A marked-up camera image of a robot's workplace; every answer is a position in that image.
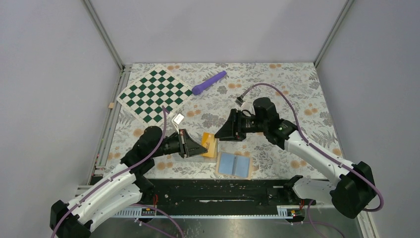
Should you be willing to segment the yellow credit card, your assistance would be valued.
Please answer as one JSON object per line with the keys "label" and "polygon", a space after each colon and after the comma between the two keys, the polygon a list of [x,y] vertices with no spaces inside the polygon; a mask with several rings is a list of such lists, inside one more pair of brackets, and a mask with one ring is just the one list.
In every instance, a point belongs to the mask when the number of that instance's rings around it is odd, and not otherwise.
{"label": "yellow credit card", "polygon": [[202,154],[205,158],[216,158],[218,154],[218,139],[214,134],[204,132],[202,135],[201,145],[206,148],[206,152]]}

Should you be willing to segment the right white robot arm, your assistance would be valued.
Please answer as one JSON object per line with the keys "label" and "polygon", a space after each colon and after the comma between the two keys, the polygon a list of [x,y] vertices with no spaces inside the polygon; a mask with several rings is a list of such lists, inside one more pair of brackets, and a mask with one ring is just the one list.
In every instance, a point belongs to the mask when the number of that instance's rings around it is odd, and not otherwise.
{"label": "right white robot arm", "polygon": [[215,134],[220,141],[243,141],[248,133],[262,133],[273,145],[290,152],[313,166],[326,177],[325,181],[294,176],[284,190],[290,204],[302,199],[332,204],[338,212],[353,219],[367,210],[378,195],[374,190],[371,167],[335,155],[301,133],[296,124],[280,118],[274,103],[267,97],[253,102],[254,114],[246,115],[231,109],[225,124]]}

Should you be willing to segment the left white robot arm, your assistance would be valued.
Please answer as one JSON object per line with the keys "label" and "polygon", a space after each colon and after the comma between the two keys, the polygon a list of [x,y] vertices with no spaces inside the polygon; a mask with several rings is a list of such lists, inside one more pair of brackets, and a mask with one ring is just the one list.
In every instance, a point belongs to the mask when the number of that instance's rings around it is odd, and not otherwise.
{"label": "left white robot arm", "polygon": [[137,202],[151,202],[155,187],[144,174],[155,165],[155,157],[177,153],[185,158],[208,151],[185,129],[170,136],[164,133],[158,126],[147,127],[107,176],[76,198],[54,203],[50,215],[52,237],[88,238],[104,221],[124,208]]}

